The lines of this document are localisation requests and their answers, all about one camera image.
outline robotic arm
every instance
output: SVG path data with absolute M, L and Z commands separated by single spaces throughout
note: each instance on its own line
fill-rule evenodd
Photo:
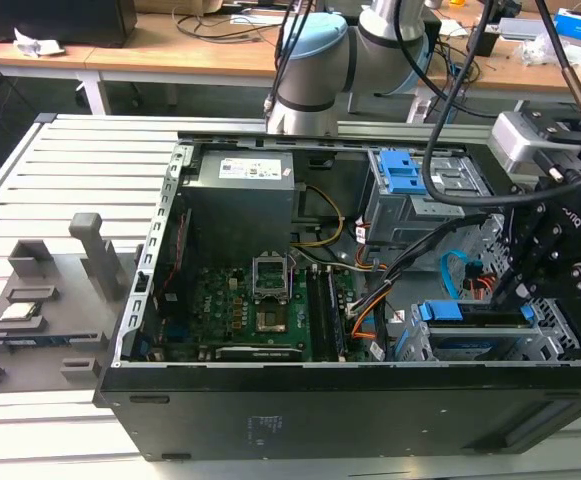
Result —
M 490 145 L 510 173 L 539 167 L 545 177 L 538 190 L 581 181 L 581 114 L 501 114 Z M 581 188 L 507 209 L 503 232 L 509 268 L 494 291 L 494 308 L 515 308 L 529 297 L 581 297 Z
M 406 82 L 412 70 L 395 35 L 394 8 L 395 0 L 374 0 L 358 28 L 339 15 L 309 14 L 267 103 L 268 133 L 336 136 L 339 92 L 390 93 Z M 400 10 L 405 45 L 420 60 L 428 52 L 422 8 L 423 0 L 408 0 Z M 285 37 L 284 44 L 292 40 Z

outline table leg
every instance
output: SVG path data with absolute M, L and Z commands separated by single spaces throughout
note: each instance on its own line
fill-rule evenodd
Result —
M 79 80 L 83 82 L 83 87 L 86 90 L 88 97 L 88 104 L 93 115 L 110 115 L 110 103 L 108 102 L 108 95 L 106 87 L 101 80 L 99 72 L 90 71 L 83 72 L 78 75 Z
M 350 92 L 348 96 L 348 113 L 357 113 L 359 111 L 359 95 Z
M 428 88 L 417 88 L 414 92 L 414 98 L 412 99 L 406 122 L 423 123 L 433 98 L 434 92 L 432 90 Z

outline gray floor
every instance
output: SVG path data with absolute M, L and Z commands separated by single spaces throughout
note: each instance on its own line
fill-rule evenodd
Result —
M 16 85 L 39 112 L 90 113 L 88 109 L 77 106 L 74 95 L 77 83 L 74 81 L 21 78 Z M 143 105 L 135 108 L 132 106 L 133 91 L 129 84 L 107 84 L 114 114 L 260 118 L 267 94 L 267 89 L 262 88 L 179 85 L 179 104 L 176 108 L 169 108 L 166 105 L 163 85 L 139 84 L 138 87 L 142 93 Z M 9 92 L 10 86 L 0 81 L 0 166 L 36 116 L 16 93 L 8 95 Z M 349 115 L 346 113 L 347 96 L 340 95 L 336 108 L 341 119 L 403 122 L 410 101 L 409 96 L 362 96 L 359 102 L 360 112 Z M 478 106 L 498 112 L 512 108 L 514 103 L 481 101 Z M 459 115 L 455 123 L 484 123 L 484 120 Z

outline motherboard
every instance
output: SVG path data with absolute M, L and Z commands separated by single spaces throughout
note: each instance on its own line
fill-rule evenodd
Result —
M 344 315 L 357 297 L 353 275 L 316 266 L 293 267 L 284 275 L 276 267 L 269 262 L 201 268 L 189 314 L 163 319 L 155 360 L 310 362 L 356 356 L 356 345 L 346 340 Z M 319 288 L 328 282 L 332 289 Z

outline workbench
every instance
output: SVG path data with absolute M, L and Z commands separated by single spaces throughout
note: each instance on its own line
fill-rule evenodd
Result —
M 470 27 L 483 5 L 468 0 L 464 7 L 447 5 L 437 11 Z M 538 14 L 521 13 L 521 18 L 538 18 Z M 214 17 L 208 22 L 217 22 Z M 247 29 L 249 25 L 223 23 L 201 28 L 199 33 L 218 35 Z M 273 44 L 278 29 L 262 32 Z M 450 44 L 465 50 L 467 38 L 452 38 Z M 525 67 L 513 52 L 519 42 L 498 40 L 493 55 L 477 57 L 481 77 L 470 87 L 468 97 L 510 99 L 516 101 L 572 102 L 568 88 L 556 65 Z M 124 48 L 66 47 L 66 54 L 47 57 L 24 57 L 10 44 L 0 44 L 0 70 L 7 76 L 63 78 L 83 82 L 93 114 L 109 114 L 105 81 L 174 84 L 232 85 L 268 88 L 275 75 L 274 48 L 260 41 L 237 45 L 218 45 L 187 37 L 174 26 L 170 15 L 143 14 Z M 434 55 L 429 76 L 442 87 L 446 82 L 445 64 Z M 176 103 L 174 88 L 167 90 L 169 104 Z M 425 106 L 433 93 L 420 84 L 408 116 L 409 122 L 421 122 Z M 358 95 L 351 95 L 348 110 L 359 110 Z
M 118 252 L 145 238 L 178 130 L 264 130 L 260 120 L 46 116 L 32 125 L 0 170 L 0 292 L 19 238 L 42 238 L 53 254 L 82 253 L 70 238 L 75 212 L 98 212 Z M 431 126 L 341 122 L 344 136 L 425 141 Z M 449 126 L 442 140 L 484 143 L 486 126 Z M 581 419 L 518 456 L 147 463 L 92 391 L 0 395 L 0 479 L 304 478 L 382 475 L 466 477 L 567 470 L 581 478 Z M 399 435 L 399 412 L 386 428 Z

